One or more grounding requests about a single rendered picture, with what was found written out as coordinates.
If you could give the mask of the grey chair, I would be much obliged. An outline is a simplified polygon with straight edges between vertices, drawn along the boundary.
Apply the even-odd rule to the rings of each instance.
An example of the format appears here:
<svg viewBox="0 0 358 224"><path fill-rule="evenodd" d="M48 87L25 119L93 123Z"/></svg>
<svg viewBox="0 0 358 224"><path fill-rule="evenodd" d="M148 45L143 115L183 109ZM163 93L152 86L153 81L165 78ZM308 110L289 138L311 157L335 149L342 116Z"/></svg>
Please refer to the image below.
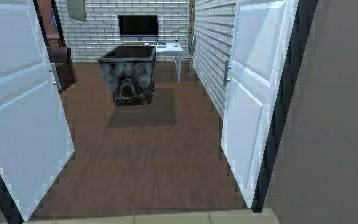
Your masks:
<svg viewBox="0 0 358 224"><path fill-rule="evenodd" d="M196 48L196 35L194 35L191 39L191 42L189 44L188 49L188 55L184 57L188 60L188 66L189 66L189 76L192 77L192 69L193 69L193 58L195 54L195 48Z"/></svg>

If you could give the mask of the white table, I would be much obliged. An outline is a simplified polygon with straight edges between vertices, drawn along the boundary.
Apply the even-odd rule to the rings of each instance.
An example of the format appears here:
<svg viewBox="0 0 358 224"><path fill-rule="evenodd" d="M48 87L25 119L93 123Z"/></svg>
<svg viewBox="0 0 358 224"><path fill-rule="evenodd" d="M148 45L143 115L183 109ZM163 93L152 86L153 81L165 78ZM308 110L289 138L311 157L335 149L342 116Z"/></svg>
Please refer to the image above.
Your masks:
<svg viewBox="0 0 358 224"><path fill-rule="evenodd" d="M162 54L164 56L172 56L175 60L177 82L181 82L181 68L182 68L182 59L184 50L178 42L168 42L165 44L153 44L153 47L156 48L157 54Z"/></svg>

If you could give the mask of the dark grey metal bin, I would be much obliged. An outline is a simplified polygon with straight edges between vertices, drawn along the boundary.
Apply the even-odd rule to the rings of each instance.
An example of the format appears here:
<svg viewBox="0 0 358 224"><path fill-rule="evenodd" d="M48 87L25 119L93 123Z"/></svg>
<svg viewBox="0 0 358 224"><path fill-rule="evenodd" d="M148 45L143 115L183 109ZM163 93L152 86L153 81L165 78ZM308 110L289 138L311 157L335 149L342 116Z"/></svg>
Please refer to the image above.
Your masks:
<svg viewBox="0 0 358 224"><path fill-rule="evenodd" d="M97 61L116 106L152 103L156 65L154 46L119 45Z"/></svg>

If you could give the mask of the white panelled room door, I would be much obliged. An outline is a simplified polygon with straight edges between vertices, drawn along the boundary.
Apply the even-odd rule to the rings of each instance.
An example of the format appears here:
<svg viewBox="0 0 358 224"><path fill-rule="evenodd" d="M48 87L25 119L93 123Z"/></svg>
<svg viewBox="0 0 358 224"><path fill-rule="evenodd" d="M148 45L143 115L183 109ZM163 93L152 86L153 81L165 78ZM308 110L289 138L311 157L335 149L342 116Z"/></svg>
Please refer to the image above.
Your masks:
<svg viewBox="0 0 358 224"><path fill-rule="evenodd" d="M238 0L221 146L247 207L254 201L299 0Z"/></svg>
<svg viewBox="0 0 358 224"><path fill-rule="evenodd" d="M34 0L0 0L0 209L30 219L74 152Z"/></svg>

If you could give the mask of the black television set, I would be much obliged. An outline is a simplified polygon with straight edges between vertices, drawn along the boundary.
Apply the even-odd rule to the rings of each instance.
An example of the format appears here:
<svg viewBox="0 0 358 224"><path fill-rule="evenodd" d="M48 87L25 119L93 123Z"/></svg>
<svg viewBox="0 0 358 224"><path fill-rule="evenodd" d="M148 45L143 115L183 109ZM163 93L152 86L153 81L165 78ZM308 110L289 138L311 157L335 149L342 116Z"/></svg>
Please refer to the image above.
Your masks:
<svg viewBox="0 0 358 224"><path fill-rule="evenodd" d="M156 41L159 37L157 15L119 15L118 26L123 41Z"/></svg>

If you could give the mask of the dark brown wooden cupboard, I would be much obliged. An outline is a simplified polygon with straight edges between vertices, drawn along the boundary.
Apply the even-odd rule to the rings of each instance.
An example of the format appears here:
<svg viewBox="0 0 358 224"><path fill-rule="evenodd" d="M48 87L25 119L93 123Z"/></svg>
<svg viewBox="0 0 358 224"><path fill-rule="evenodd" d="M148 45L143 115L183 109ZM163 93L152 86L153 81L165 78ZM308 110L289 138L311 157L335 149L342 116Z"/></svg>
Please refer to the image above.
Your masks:
<svg viewBox="0 0 358 224"><path fill-rule="evenodd" d="M72 51L66 46L56 0L36 0L50 62L57 64L62 91L77 82Z"/></svg>

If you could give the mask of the grey-green wall hanging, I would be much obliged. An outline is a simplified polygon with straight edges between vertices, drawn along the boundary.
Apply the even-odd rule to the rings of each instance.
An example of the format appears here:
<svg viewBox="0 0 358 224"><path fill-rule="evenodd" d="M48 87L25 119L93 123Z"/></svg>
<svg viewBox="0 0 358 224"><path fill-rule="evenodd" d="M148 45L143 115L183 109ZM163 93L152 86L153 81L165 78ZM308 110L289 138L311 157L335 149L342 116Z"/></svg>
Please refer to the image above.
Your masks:
<svg viewBox="0 0 358 224"><path fill-rule="evenodd" d="M67 11L71 19L86 21L86 1L85 0L67 0Z"/></svg>

